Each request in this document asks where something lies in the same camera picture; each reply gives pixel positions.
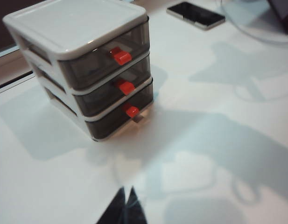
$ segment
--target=white desk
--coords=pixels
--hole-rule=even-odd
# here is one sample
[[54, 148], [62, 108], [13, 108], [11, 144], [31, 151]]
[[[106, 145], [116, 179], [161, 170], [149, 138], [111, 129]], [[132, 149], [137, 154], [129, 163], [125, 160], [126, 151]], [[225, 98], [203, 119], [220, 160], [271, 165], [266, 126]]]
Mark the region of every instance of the white desk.
[[[288, 48], [229, 22], [199, 30], [166, 14], [174, 1], [137, 4], [150, 16], [155, 80], [140, 123], [96, 143], [36, 78], [0, 94], [0, 224], [93, 224], [122, 185], [135, 186], [150, 224], [288, 224]], [[226, 9], [288, 39], [257, 4]]]

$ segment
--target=plastic drawer organizer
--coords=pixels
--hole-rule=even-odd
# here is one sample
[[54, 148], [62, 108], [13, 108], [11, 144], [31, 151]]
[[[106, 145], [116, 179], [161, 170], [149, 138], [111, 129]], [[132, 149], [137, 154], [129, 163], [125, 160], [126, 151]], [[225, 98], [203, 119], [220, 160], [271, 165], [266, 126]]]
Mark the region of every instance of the plastic drawer organizer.
[[118, 0], [47, 0], [3, 21], [51, 101], [94, 140], [153, 101], [145, 9]]

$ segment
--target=smartphone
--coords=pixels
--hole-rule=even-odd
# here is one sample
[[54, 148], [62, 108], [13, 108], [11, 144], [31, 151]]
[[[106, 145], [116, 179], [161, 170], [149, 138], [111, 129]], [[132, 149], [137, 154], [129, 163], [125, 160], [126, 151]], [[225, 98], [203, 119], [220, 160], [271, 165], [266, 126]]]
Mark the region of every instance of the smartphone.
[[167, 8], [167, 13], [194, 24], [203, 30], [208, 30], [225, 22], [223, 15], [185, 1]]

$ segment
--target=white lid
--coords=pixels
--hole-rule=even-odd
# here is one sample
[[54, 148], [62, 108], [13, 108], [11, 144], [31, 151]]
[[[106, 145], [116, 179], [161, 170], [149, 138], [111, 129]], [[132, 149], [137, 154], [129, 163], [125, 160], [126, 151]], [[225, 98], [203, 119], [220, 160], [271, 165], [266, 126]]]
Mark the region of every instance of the white lid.
[[48, 0], [3, 19], [60, 60], [76, 58], [146, 20], [144, 8], [119, 0]]

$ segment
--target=drawer front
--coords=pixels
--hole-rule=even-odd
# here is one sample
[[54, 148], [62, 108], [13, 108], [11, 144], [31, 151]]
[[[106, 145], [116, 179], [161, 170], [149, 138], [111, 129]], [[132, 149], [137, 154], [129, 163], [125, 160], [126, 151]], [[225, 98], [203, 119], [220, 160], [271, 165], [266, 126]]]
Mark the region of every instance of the drawer front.
[[149, 47], [147, 21], [77, 59], [59, 63], [70, 86], [82, 90], [121, 66], [128, 65], [133, 58], [148, 51]]
[[121, 98], [133, 94], [150, 76], [149, 56], [147, 56], [91, 93], [75, 96], [75, 99], [83, 115], [92, 117]]
[[153, 101], [152, 82], [102, 119], [86, 122], [95, 139], [104, 139]]

